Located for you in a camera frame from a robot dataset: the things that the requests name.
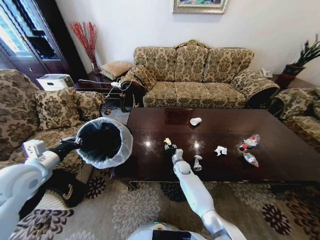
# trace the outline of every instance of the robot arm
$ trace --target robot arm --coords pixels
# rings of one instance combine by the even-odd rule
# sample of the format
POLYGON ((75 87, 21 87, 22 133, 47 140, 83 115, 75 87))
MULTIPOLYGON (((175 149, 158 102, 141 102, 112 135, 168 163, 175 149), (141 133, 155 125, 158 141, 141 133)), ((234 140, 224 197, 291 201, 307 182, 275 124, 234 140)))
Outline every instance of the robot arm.
POLYGON ((173 170, 180 181, 182 191, 191 209, 201 218, 206 229, 216 240, 245 240, 242 232, 224 220, 215 210, 210 193, 182 158, 183 150, 177 149, 172 156, 173 170))
POLYGON ((9 239, 17 223, 19 211, 32 198, 39 187, 53 173, 54 168, 72 150, 79 148, 76 138, 63 139, 56 148, 47 150, 40 140, 23 144, 27 160, 24 164, 8 166, 0 170, 0 239, 9 239))

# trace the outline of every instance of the wall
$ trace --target wall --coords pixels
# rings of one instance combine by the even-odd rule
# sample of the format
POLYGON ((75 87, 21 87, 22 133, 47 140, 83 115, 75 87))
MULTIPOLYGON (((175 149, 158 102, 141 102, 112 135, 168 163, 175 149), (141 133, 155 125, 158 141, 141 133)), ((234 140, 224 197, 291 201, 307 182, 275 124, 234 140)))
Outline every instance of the wall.
MULTIPOLYGON (((278 74, 298 59, 305 40, 320 33, 320 1, 229 0, 224 15, 172 14, 173 0, 56 0, 64 21, 92 21, 99 29, 98 62, 133 62, 138 46, 172 47, 190 39, 211 47, 255 51, 250 68, 278 74)), ((71 33, 85 69, 91 65, 71 33)), ((320 85, 320 57, 299 77, 320 85)))

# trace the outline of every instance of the vase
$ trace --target vase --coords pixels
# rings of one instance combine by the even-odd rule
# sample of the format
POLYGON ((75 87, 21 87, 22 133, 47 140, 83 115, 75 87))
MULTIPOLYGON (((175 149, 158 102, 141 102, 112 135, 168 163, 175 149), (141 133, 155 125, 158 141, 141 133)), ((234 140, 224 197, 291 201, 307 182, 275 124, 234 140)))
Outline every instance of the vase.
POLYGON ((283 72, 274 81, 283 90, 286 89, 289 84, 296 78, 296 76, 305 69, 304 66, 295 66, 292 64, 287 64, 283 72))
POLYGON ((101 70, 100 70, 100 67, 98 66, 95 54, 87 53, 87 55, 88 55, 88 57, 89 57, 89 59, 91 61, 92 72, 94 74, 99 74, 101 72, 101 70))

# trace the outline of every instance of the picture frame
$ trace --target picture frame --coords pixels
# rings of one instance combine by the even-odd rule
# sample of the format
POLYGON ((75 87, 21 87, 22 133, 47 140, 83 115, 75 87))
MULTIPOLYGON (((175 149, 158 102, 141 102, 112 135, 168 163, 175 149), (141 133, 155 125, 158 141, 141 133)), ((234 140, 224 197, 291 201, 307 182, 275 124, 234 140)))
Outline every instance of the picture frame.
POLYGON ((228 0, 173 0, 174 14, 224 14, 228 0))

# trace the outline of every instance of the floor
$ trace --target floor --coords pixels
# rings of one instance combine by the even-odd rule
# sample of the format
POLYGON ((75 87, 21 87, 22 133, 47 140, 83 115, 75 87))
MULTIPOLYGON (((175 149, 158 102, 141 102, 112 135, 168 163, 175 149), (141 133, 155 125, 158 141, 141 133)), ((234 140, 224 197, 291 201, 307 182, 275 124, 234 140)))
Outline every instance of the floor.
MULTIPOLYGON (((107 115, 126 123, 129 113, 109 104, 107 115)), ((11 240, 125 240, 140 225, 159 221, 212 236, 184 197, 179 184, 139 183, 127 191, 95 170, 83 202, 69 210, 37 209, 20 221, 11 240)), ((205 184, 217 212, 236 224, 248 240, 319 240, 319 185, 205 184)))

